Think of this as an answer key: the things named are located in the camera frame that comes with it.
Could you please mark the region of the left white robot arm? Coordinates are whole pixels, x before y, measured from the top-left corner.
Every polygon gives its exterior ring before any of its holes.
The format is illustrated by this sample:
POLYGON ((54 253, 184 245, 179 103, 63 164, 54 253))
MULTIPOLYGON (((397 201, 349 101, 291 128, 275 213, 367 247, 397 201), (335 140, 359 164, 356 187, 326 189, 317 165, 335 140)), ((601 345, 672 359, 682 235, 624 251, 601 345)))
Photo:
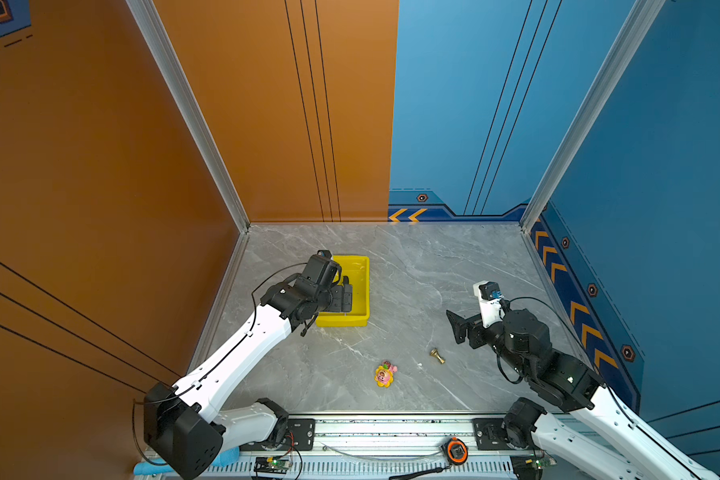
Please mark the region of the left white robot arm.
POLYGON ((310 283, 294 274, 271 286, 248 320, 204 363, 174 385, 158 383, 145 395, 146 445, 181 478, 195 479, 223 452, 249 443, 277 449, 287 440, 287 412, 261 398, 225 414, 222 408, 253 367, 298 326, 322 312, 349 312, 346 275, 310 283))

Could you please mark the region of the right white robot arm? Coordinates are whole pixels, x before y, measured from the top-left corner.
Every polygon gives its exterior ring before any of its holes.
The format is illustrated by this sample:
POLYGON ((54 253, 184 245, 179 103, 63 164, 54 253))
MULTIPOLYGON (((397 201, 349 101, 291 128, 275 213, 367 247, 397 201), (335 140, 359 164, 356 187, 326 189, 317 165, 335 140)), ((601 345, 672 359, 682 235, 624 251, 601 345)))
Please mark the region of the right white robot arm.
POLYGON ((446 313, 457 343, 488 346, 542 400, 598 435, 581 435, 521 397, 506 413, 510 445, 558 456, 595 479, 715 479, 632 411, 594 369, 552 346, 548 326, 526 309, 501 308, 491 323, 446 313))

